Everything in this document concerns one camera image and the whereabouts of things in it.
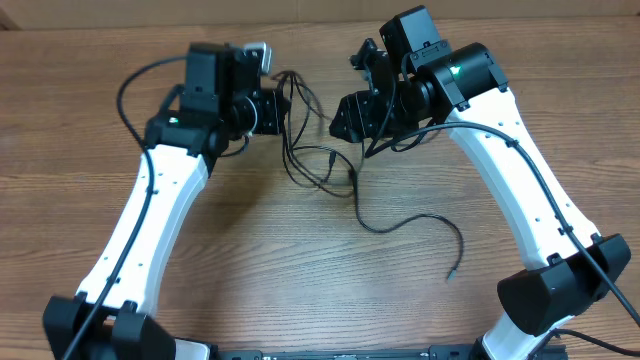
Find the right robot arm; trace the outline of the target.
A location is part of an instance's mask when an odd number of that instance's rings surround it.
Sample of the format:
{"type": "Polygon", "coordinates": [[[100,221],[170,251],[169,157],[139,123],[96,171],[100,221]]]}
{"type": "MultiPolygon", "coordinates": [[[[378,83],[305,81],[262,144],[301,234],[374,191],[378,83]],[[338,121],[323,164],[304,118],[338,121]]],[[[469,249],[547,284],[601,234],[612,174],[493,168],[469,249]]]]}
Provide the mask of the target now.
{"type": "Polygon", "coordinates": [[[446,131],[477,169],[516,241],[522,269],[498,283],[496,325],[458,351],[463,359],[563,359],[552,339],[607,295],[631,259],[619,234],[602,235],[573,204],[530,136],[490,52],[453,49],[428,10],[404,11],[350,59],[368,87],[345,96],[332,136],[366,157],[403,152],[446,131]]]}

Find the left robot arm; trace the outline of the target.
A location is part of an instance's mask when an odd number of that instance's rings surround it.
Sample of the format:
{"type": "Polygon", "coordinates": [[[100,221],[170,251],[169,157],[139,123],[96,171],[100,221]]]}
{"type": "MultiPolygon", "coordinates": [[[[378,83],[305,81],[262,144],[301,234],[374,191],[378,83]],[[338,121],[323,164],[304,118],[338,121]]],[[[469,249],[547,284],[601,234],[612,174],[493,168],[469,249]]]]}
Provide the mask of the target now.
{"type": "Polygon", "coordinates": [[[277,135],[290,104],[261,84],[272,67],[263,42],[193,43],[174,85],[135,134],[140,166],[98,261],[70,298],[43,313],[57,359],[215,359],[215,345],[177,337],[156,319],[161,283],[186,215],[229,144],[277,135]]]}

